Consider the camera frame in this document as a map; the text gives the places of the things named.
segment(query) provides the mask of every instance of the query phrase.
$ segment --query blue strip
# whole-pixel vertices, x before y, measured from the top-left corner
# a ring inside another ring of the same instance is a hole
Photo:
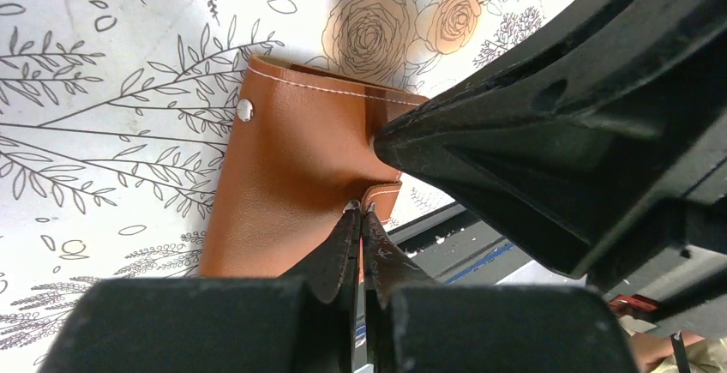
[[[502,256],[506,252],[510,251],[514,247],[514,244],[507,243],[504,246],[502,246],[499,249],[495,249],[492,253],[488,254],[487,256],[479,259],[478,261],[474,262],[469,268],[466,268],[462,270],[461,272],[455,274],[454,276],[450,277],[447,281],[444,282],[445,285],[451,285],[457,280],[467,276],[468,274],[476,271],[477,269],[481,268],[487,263],[490,263],[494,261],[497,257]],[[361,326],[360,328],[356,329],[356,340],[358,340],[361,336],[366,334],[366,326]]]

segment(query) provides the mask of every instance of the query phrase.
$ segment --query white stitching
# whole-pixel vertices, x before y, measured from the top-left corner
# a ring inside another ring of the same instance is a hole
[[[369,195],[369,200],[370,199],[373,199],[374,196],[384,195],[384,194],[387,194],[387,193],[399,193],[399,189],[396,189],[396,190],[386,190],[386,191],[377,191],[373,195]]]
[[[300,83],[296,83],[294,81],[283,80],[283,79],[280,79],[280,78],[275,77],[275,76],[272,76],[272,75],[266,75],[265,73],[262,73],[259,70],[255,70],[252,67],[248,67],[248,70],[252,71],[253,73],[257,73],[258,75],[261,75],[263,77],[267,77],[268,79],[273,79],[273,80],[276,80],[276,81],[280,81],[280,82],[283,82],[285,84],[291,84],[293,86],[312,88],[314,90],[320,90],[322,92],[348,94],[350,96],[358,96],[358,97],[363,97],[365,99],[384,100],[384,101],[388,101],[388,102],[391,102],[391,103],[397,103],[397,104],[400,104],[400,105],[418,105],[416,103],[409,103],[407,101],[398,101],[398,100],[384,99],[383,97],[369,96],[367,94],[343,92],[343,91],[340,91],[340,90],[332,90],[332,89],[329,89],[329,88],[309,86],[307,84],[300,84]]]

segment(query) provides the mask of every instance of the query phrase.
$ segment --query brown leather pouch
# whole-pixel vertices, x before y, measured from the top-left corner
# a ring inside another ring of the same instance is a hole
[[[385,223],[399,193],[400,172],[383,164],[370,143],[384,124],[424,101],[252,57],[200,275],[278,276],[327,238],[352,199],[362,201],[364,209],[374,202]]]

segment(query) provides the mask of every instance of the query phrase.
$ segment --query orange rose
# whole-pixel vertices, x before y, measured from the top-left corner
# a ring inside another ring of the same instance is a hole
[[[332,71],[381,84],[395,84],[406,47],[414,39],[414,0],[340,0],[323,31]]]
[[[427,49],[451,54],[470,41],[481,14],[478,0],[441,0],[419,13],[417,34]]]

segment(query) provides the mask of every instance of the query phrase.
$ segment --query hand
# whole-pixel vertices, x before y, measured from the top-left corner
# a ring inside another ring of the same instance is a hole
[[[683,332],[682,340],[685,346],[693,345],[703,340],[696,334]],[[643,372],[656,369],[665,358],[674,354],[670,337],[657,337],[646,333],[637,333],[629,339],[631,351],[634,353],[636,364]]]

